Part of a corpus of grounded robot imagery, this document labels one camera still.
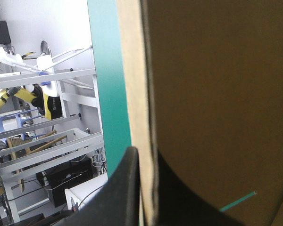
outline metal bar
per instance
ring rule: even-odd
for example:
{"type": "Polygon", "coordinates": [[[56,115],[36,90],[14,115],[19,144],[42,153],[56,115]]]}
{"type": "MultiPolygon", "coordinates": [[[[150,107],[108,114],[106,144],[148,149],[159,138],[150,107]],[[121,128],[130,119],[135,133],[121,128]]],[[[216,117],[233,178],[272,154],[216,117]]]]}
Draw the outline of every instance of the metal bar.
{"type": "Polygon", "coordinates": [[[29,206],[29,207],[26,207],[26,208],[23,209],[23,210],[20,210],[20,211],[18,212],[18,214],[19,214],[19,216],[22,216],[22,215],[28,213],[30,210],[33,210],[33,209],[35,209],[35,208],[38,208],[38,207],[40,207],[40,206],[42,206],[42,205],[44,205],[44,204],[46,204],[46,203],[49,203],[49,202],[50,202],[49,198],[44,199],[44,200],[39,201],[39,202],[37,202],[37,203],[35,203],[35,204],[29,206]]]}
{"type": "Polygon", "coordinates": [[[88,46],[88,47],[86,47],[86,48],[84,48],[84,49],[81,49],[81,50],[79,50],[79,51],[77,51],[77,52],[71,54],[71,55],[68,55],[67,57],[65,57],[65,58],[63,58],[63,59],[58,60],[57,62],[54,62],[53,64],[51,64],[50,66],[48,66],[47,68],[45,68],[44,71],[46,71],[47,69],[50,69],[50,68],[52,68],[52,67],[54,67],[54,66],[56,66],[56,65],[58,65],[58,64],[60,64],[60,63],[62,63],[62,62],[64,62],[64,61],[66,61],[66,60],[69,60],[69,59],[71,59],[71,58],[73,58],[73,57],[75,57],[75,56],[77,56],[77,55],[79,55],[79,54],[81,54],[81,53],[83,53],[83,52],[85,52],[85,51],[91,49],[91,48],[92,48],[92,46],[88,46]]]}
{"type": "Polygon", "coordinates": [[[77,85],[80,85],[80,86],[83,86],[83,87],[87,87],[87,88],[90,88],[90,89],[94,90],[94,88],[91,85],[88,85],[88,84],[86,84],[84,82],[81,82],[81,81],[77,81],[75,79],[65,79],[65,80],[63,80],[63,82],[65,82],[65,81],[70,81],[70,82],[75,83],[77,85]]]}
{"type": "Polygon", "coordinates": [[[64,72],[64,73],[56,73],[56,74],[46,74],[46,75],[37,75],[35,73],[31,74],[31,77],[26,78],[16,78],[14,76],[2,77],[4,81],[0,81],[0,89],[5,89],[9,87],[16,87],[16,86],[23,86],[35,83],[41,83],[46,81],[56,81],[61,79],[70,79],[70,78],[77,78],[86,75],[93,75],[95,74],[95,69],[86,69],[80,71],[73,71],[73,72],[64,72]]]}
{"type": "MultiPolygon", "coordinates": [[[[11,190],[11,184],[10,183],[4,183],[4,191],[5,191],[5,194],[6,194],[6,197],[7,197],[8,200],[14,199],[14,195],[13,195],[13,191],[11,190]]],[[[17,209],[15,200],[9,201],[8,205],[9,205],[10,213],[13,217],[14,223],[19,222],[20,217],[19,217],[19,214],[18,214],[18,209],[17,209]]]]}
{"type": "Polygon", "coordinates": [[[30,168],[30,169],[27,169],[27,170],[24,170],[20,173],[17,173],[17,174],[13,174],[11,177],[6,177],[6,175],[3,176],[4,178],[4,183],[5,181],[18,181],[20,179],[23,179],[23,178],[26,178],[26,177],[29,177],[31,175],[34,175],[38,172],[41,172],[43,170],[47,170],[51,167],[54,167],[54,166],[57,166],[59,164],[62,164],[64,162],[67,162],[69,160],[72,160],[72,159],[75,159],[79,156],[82,156],[84,154],[87,154],[87,153],[90,153],[96,149],[99,149],[99,148],[102,148],[104,147],[104,143],[98,143],[98,144],[93,144],[93,145],[90,145],[89,147],[86,147],[86,148],[83,148],[79,151],[76,151],[76,152],[72,152],[70,154],[67,154],[67,155],[64,155],[64,156],[61,156],[59,158],[56,158],[54,160],[51,160],[49,162],[46,162],[46,163],[43,163],[43,164],[40,164],[38,166],[35,166],[33,168],[30,168]]]}
{"type": "Polygon", "coordinates": [[[1,175],[7,174],[17,169],[21,169],[21,168],[54,158],[61,154],[71,152],[75,149],[85,147],[90,144],[99,144],[102,142],[103,142],[102,134],[100,132],[95,133],[87,137],[73,140],[73,141],[52,147],[52,148],[48,148],[46,150],[43,150],[37,153],[33,153],[30,155],[20,157],[15,160],[11,160],[9,162],[2,163],[0,165],[0,174],[1,175]]]}
{"type": "MultiPolygon", "coordinates": [[[[64,73],[64,72],[69,72],[69,69],[63,69],[63,70],[56,70],[55,74],[58,73],[64,73]]],[[[9,75],[9,76],[4,76],[0,77],[0,81],[8,81],[8,80],[17,80],[17,79],[24,79],[24,78],[30,78],[36,76],[35,73],[29,73],[29,74],[18,74],[18,75],[9,75]]]]}
{"type": "Polygon", "coordinates": [[[75,137],[76,137],[77,139],[90,136],[89,133],[86,133],[86,132],[80,130],[79,128],[73,128],[73,130],[74,130],[74,132],[75,132],[75,137]]]}
{"type": "Polygon", "coordinates": [[[67,101],[64,100],[64,98],[63,98],[63,95],[62,95],[63,92],[65,92],[64,83],[62,83],[61,81],[58,81],[58,93],[60,94],[60,101],[61,101],[63,117],[67,118],[67,117],[69,117],[69,108],[68,108],[67,101]]]}
{"type": "Polygon", "coordinates": [[[51,135],[49,137],[33,140],[29,143],[18,145],[18,146],[12,147],[12,148],[7,148],[7,149],[0,151],[0,156],[7,155],[7,154],[10,154],[12,152],[17,152],[17,151],[23,150],[23,149],[28,148],[28,147],[32,147],[32,146],[35,146],[35,145],[42,144],[44,142],[52,141],[56,138],[59,138],[59,137],[65,136],[65,135],[70,135],[70,134],[73,134],[73,133],[74,133],[74,130],[71,129],[71,130],[64,131],[62,133],[51,135]]]}
{"type": "Polygon", "coordinates": [[[102,116],[101,116],[101,113],[100,113],[100,98],[99,98],[99,90],[98,90],[98,80],[97,80],[96,74],[92,75],[92,80],[93,80],[94,94],[95,94],[95,98],[96,98],[99,121],[100,121],[100,130],[103,132],[102,116]]]}
{"type": "Polygon", "coordinates": [[[97,107],[96,98],[88,97],[79,94],[62,93],[63,99],[66,101],[75,102],[81,105],[87,105],[90,107],[97,107]]]}
{"type": "Polygon", "coordinates": [[[79,116],[74,115],[74,116],[71,116],[71,117],[68,117],[68,118],[61,117],[61,118],[57,118],[57,119],[33,124],[33,125],[30,125],[30,126],[25,126],[25,127],[22,127],[22,128],[13,129],[13,130],[10,130],[10,131],[0,133],[0,139],[15,136],[15,135],[21,134],[21,133],[26,133],[26,132],[29,132],[29,131],[34,131],[36,129],[42,129],[42,128],[45,128],[47,126],[61,124],[61,123],[71,121],[71,120],[76,120],[76,119],[79,119],[79,116]]]}

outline green edge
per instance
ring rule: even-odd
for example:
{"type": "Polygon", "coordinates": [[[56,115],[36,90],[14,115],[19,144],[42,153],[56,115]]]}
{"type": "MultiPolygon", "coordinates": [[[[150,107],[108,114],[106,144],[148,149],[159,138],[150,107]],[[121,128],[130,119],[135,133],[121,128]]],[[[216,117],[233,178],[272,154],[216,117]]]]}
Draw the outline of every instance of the green edge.
{"type": "Polygon", "coordinates": [[[87,0],[108,176],[131,145],[125,78],[115,0],[87,0]]]}

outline cable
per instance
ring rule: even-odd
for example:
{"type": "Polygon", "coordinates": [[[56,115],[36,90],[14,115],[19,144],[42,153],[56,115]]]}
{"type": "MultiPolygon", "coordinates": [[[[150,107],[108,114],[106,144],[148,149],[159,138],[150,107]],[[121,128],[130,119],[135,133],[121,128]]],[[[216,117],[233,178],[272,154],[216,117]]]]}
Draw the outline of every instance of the cable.
{"type": "Polygon", "coordinates": [[[23,196],[25,196],[25,195],[28,195],[28,194],[30,194],[30,193],[39,191],[39,190],[41,190],[41,189],[43,189],[43,188],[45,188],[45,187],[47,187],[47,186],[48,186],[48,185],[42,186],[42,187],[37,188],[37,189],[35,189],[35,190],[32,190],[32,191],[30,191],[30,192],[28,192],[28,193],[25,193],[25,194],[23,194],[23,195],[20,195],[20,196],[14,198],[14,199],[10,199],[10,200],[8,200],[8,201],[9,201],[9,202],[10,202],[10,201],[14,201],[14,200],[16,200],[16,199],[18,199],[18,198],[21,198],[21,197],[23,197],[23,196]]]}
{"type": "Polygon", "coordinates": [[[82,175],[82,174],[79,174],[79,175],[75,176],[74,178],[71,178],[71,179],[69,179],[69,180],[67,180],[67,181],[63,182],[62,184],[59,184],[58,186],[56,186],[56,187],[54,187],[54,188],[51,188],[51,189],[47,189],[47,188],[46,188],[46,190],[47,190],[47,191],[54,190],[54,189],[56,189],[57,187],[60,187],[61,185],[63,185],[63,184],[65,184],[65,183],[67,183],[68,181],[71,181],[72,179],[75,179],[75,178],[80,177],[81,175],[82,175]]]}
{"type": "Polygon", "coordinates": [[[86,158],[86,156],[87,156],[87,154],[82,159],[80,159],[79,161],[70,161],[70,162],[81,162],[81,161],[83,161],[84,158],[86,158]]]}
{"type": "Polygon", "coordinates": [[[77,207],[79,209],[79,207],[81,206],[81,204],[87,199],[87,197],[89,195],[91,195],[92,193],[96,192],[97,190],[99,190],[101,187],[98,187],[97,189],[95,189],[94,191],[90,192],[85,198],[83,198],[83,200],[81,201],[81,203],[79,204],[79,206],[77,207]]]}

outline black cable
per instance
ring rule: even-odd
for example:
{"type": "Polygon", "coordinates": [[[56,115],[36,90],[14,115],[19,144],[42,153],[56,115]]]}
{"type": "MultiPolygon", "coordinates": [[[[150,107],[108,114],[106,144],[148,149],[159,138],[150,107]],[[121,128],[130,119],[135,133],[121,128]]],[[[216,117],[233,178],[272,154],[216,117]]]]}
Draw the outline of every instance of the black cable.
{"type": "Polygon", "coordinates": [[[9,201],[9,202],[10,202],[10,201],[14,201],[14,200],[16,200],[16,199],[18,199],[18,198],[21,198],[21,197],[25,196],[25,195],[28,195],[28,194],[30,194],[30,193],[33,193],[33,192],[39,191],[39,190],[41,190],[41,189],[43,189],[43,188],[46,188],[47,186],[50,186],[50,185],[41,186],[40,188],[37,188],[37,189],[35,189],[35,190],[32,190],[32,191],[30,191],[30,192],[28,192],[28,193],[25,193],[25,194],[23,194],[23,195],[20,195],[20,196],[14,198],[14,199],[11,199],[11,200],[8,200],[8,201],[9,201]]]}
{"type": "Polygon", "coordinates": [[[67,203],[63,206],[63,208],[61,209],[61,211],[60,212],[62,212],[63,211],[63,209],[65,209],[65,207],[67,206],[67,203]]]}
{"type": "Polygon", "coordinates": [[[87,197],[88,197],[89,195],[91,195],[92,193],[96,192],[96,191],[99,190],[101,187],[98,187],[98,188],[95,189],[94,191],[90,192],[85,198],[83,198],[83,200],[81,201],[81,203],[78,205],[77,208],[79,209],[79,207],[80,207],[81,204],[85,201],[85,199],[87,199],[87,197]]]}
{"type": "MultiPolygon", "coordinates": [[[[35,183],[37,183],[36,180],[38,180],[38,179],[35,179],[35,180],[24,180],[23,184],[30,183],[30,182],[35,182],[35,183]]],[[[16,184],[16,185],[13,186],[13,188],[16,188],[16,186],[21,185],[21,184],[22,184],[22,183],[16,184]]]]}
{"type": "Polygon", "coordinates": [[[11,199],[11,200],[8,200],[8,201],[9,201],[9,202],[10,202],[10,201],[14,201],[14,200],[16,200],[16,199],[18,199],[18,198],[21,198],[21,197],[25,196],[25,195],[28,195],[28,194],[30,194],[30,193],[33,193],[33,192],[39,191],[39,190],[41,190],[41,189],[43,189],[43,188],[46,188],[47,186],[49,186],[49,185],[42,186],[42,187],[40,187],[40,188],[37,188],[37,189],[35,189],[35,190],[32,190],[32,191],[30,191],[30,192],[28,192],[28,193],[25,193],[25,194],[23,194],[23,195],[20,195],[20,196],[14,198],[14,199],[11,199]]]}

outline white metal shelf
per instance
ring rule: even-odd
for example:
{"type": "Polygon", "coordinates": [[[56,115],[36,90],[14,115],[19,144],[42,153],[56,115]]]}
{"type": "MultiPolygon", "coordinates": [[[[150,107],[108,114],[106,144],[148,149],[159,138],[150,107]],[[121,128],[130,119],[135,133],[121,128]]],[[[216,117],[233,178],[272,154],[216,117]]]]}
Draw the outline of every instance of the white metal shelf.
{"type": "Polygon", "coordinates": [[[29,211],[29,209],[31,208],[30,207],[21,211],[17,210],[16,203],[14,201],[13,192],[11,190],[12,185],[14,185],[16,181],[30,177],[38,172],[52,168],[54,166],[75,159],[84,154],[88,154],[97,149],[104,148],[102,123],[101,123],[101,115],[100,115],[100,102],[99,102],[97,76],[95,74],[95,69],[87,69],[87,70],[72,71],[72,72],[63,70],[55,74],[48,74],[41,76],[39,76],[37,73],[32,73],[32,74],[0,77],[0,89],[41,83],[46,81],[58,81],[58,91],[59,91],[59,96],[63,111],[63,117],[0,133],[0,139],[15,136],[20,133],[42,129],[51,125],[67,123],[68,121],[79,119],[78,115],[74,115],[74,116],[69,115],[69,108],[68,108],[69,101],[80,105],[86,105],[97,108],[101,132],[90,135],[86,132],[81,131],[78,128],[73,128],[64,132],[60,132],[55,135],[51,135],[49,137],[40,138],[26,144],[22,144],[12,148],[7,148],[0,151],[0,157],[2,157],[4,155],[11,154],[12,152],[23,150],[25,148],[34,145],[39,145],[44,142],[52,141],[58,137],[67,136],[66,142],[61,145],[54,146],[52,148],[48,148],[37,153],[32,153],[2,164],[0,163],[0,180],[4,184],[5,193],[7,199],[9,200],[8,204],[15,223],[20,220],[19,214],[29,211]],[[94,85],[95,97],[83,96],[79,94],[72,94],[66,92],[63,83],[64,79],[71,79],[71,78],[77,78],[83,76],[91,76],[94,85]],[[19,170],[25,167],[30,167],[30,168],[23,170],[17,174],[13,173],[15,170],[19,170]]]}
{"type": "Polygon", "coordinates": [[[95,69],[92,68],[92,69],[79,70],[73,72],[62,72],[62,73],[46,74],[46,75],[38,75],[37,73],[32,73],[32,74],[26,74],[25,76],[22,75],[6,76],[0,78],[0,89],[30,85],[30,84],[41,83],[46,81],[71,79],[71,78],[77,78],[87,75],[91,76],[94,74],[95,74],[95,69]]]}

